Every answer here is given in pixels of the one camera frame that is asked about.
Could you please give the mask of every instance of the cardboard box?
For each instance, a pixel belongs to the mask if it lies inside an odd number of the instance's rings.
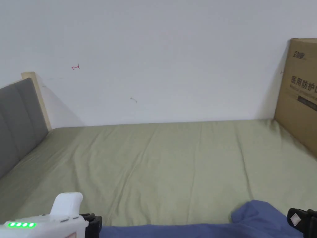
[[[317,39],[291,39],[274,118],[317,157]]]

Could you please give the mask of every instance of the mattress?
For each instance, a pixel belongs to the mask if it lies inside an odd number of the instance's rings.
[[[252,199],[317,207],[316,159],[274,120],[60,128],[0,179],[0,222],[62,192],[104,225],[227,223]]]

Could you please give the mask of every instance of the white device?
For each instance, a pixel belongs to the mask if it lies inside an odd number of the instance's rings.
[[[89,222],[79,215],[81,201],[81,193],[61,193],[48,215],[0,225],[0,238],[85,238]]]

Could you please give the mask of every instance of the gray headboard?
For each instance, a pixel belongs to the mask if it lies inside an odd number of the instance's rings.
[[[48,130],[31,78],[0,89],[0,178],[41,143]]]

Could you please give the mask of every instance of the blue blanket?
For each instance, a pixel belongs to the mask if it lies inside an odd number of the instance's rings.
[[[286,216],[267,202],[247,202],[231,214],[230,224],[184,226],[103,226],[100,238],[302,238]]]

